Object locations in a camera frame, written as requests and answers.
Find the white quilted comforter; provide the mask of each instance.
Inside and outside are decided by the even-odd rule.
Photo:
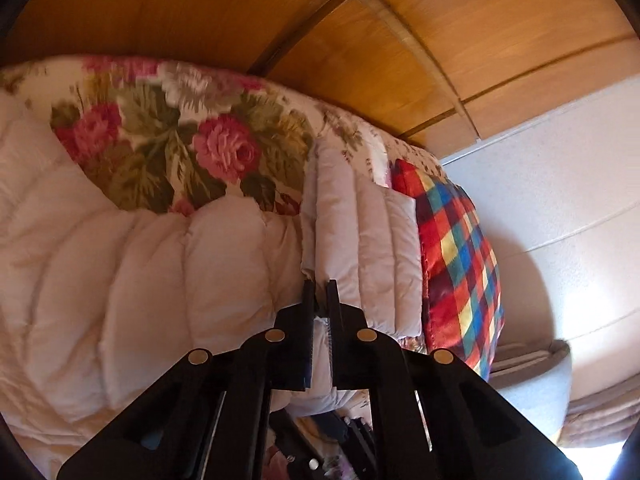
[[[190,218],[126,212],[0,93],[0,411],[48,478],[190,349],[229,351],[271,327],[299,301],[302,270],[337,279],[372,327],[420,333],[412,199],[318,142],[300,218],[234,196]],[[276,393],[272,408],[294,415],[348,402],[331,387],[323,320],[312,388]]]

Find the colorful checkered cushion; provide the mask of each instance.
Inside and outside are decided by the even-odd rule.
[[[404,160],[391,175],[393,188],[416,201],[427,349],[450,349],[486,379],[504,321],[498,267],[476,208],[461,187]]]

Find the black plastic linkage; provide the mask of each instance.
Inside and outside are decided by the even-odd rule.
[[[376,480],[378,477],[376,448],[373,433],[368,424],[362,423],[359,419],[340,416],[337,412],[319,413],[313,415],[312,419],[321,434],[340,445],[360,480]]]
[[[75,453],[58,480],[258,480],[271,390],[310,385],[314,284],[233,352],[195,349]]]
[[[276,447],[287,457],[291,480],[324,480],[322,457],[285,410],[271,413],[269,426],[276,435]]]
[[[403,351],[327,286],[334,386],[368,389],[378,478],[579,480],[577,467],[446,349]],[[418,400],[433,446],[430,450]]]
[[[622,453],[607,480],[638,480],[640,478],[640,422],[622,447]]]

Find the wooden panel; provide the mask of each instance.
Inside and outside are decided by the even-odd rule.
[[[327,0],[31,0],[1,58],[141,54],[246,70]]]
[[[632,33],[614,0],[389,0],[462,98]]]
[[[402,132],[451,108],[424,69],[375,16],[347,0],[268,74]]]
[[[640,40],[629,38],[515,79],[468,102],[466,109],[480,136],[486,139],[638,73]]]
[[[459,152],[476,143],[476,136],[466,127],[465,121],[453,114],[443,120],[416,132],[408,142],[427,148],[438,158]]]
[[[304,38],[318,23],[346,1],[347,0],[328,0],[324,5],[319,7],[313,15],[309,16],[308,19],[303,20],[297,27],[293,28],[289,34],[273,41],[254,62],[249,72],[257,76],[265,76],[271,72],[289,50]]]

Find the metal pivot pin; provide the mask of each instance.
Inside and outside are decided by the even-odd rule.
[[[193,350],[189,353],[189,362],[192,365],[204,364],[207,362],[208,359],[209,359],[209,354],[202,349]]]
[[[285,333],[279,328],[272,328],[271,330],[267,330],[264,334],[264,338],[270,343],[278,343],[285,338]]]
[[[449,350],[436,350],[433,358],[441,365],[450,365],[453,362],[453,354]]]
[[[376,331],[370,328],[360,329],[358,330],[358,333],[356,335],[358,336],[358,339],[360,341],[364,341],[365,343],[370,343],[372,341],[375,341],[376,338],[378,337],[378,334],[376,334]]]

